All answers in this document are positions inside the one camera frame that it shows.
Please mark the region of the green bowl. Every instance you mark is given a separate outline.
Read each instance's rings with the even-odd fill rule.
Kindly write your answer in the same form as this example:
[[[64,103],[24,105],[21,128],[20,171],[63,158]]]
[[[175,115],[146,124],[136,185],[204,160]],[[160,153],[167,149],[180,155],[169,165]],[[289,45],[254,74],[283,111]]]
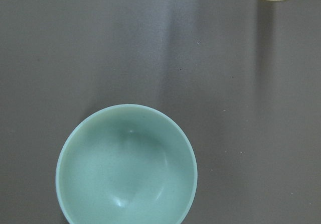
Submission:
[[[68,223],[182,223],[197,181],[183,130],[138,104],[110,106],[83,120],[64,143],[55,175]]]

